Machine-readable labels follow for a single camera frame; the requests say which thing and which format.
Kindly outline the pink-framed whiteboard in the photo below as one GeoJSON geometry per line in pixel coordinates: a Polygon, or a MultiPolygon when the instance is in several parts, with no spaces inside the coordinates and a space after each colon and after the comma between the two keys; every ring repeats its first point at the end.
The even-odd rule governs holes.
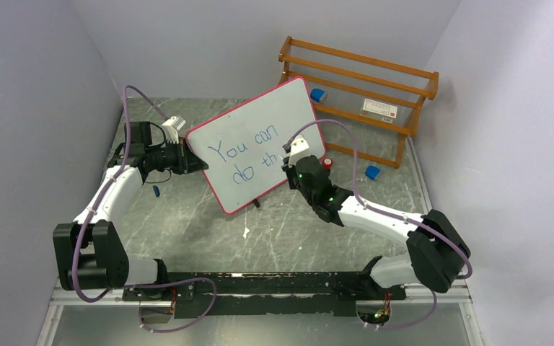
{"type": "Polygon", "coordinates": [[[221,209],[234,214],[287,180],[283,145],[301,129],[310,151],[326,154],[306,81],[290,79],[194,128],[190,150],[207,163],[203,173],[221,209]]]}

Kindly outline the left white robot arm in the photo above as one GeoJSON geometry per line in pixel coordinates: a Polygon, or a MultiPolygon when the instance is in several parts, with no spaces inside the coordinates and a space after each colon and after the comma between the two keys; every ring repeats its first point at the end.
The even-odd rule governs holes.
{"type": "Polygon", "coordinates": [[[116,231],[128,205],[151,172],[190,174],[208,169],[207,163],[189,148],[179,131],[181,117],[165,120],[159,128],[163,140],[152,141],[149,121],[132,122],[107,163],[102,184],[87,206],[71,223],[57,225],[53,232],[58,276],[62,288],[111,289],[140,286],[150,298],[168,295],[171,280],[160,259],[133,259],[126,254],[116,231]],[[77,283],[73,275],[78,275],[77,283]]]}

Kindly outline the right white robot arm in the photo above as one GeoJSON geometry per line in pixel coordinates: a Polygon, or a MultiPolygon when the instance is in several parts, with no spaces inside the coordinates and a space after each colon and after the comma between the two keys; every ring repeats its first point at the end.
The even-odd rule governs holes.
{"type": "Polygon", "coordinates": [[[407,213],[355,196],[334,185],[330,170],[314,156],[291,164],[283,161],[289,187],[301,193],[319,219],[341,227],[362,229],[400,244],[406,253],[373,259],[360,280],[362,293],[379,298],[388,288],[421,284],[446,293],[470,261],[470,249],[449,219],[438,210],[407,213]]]}

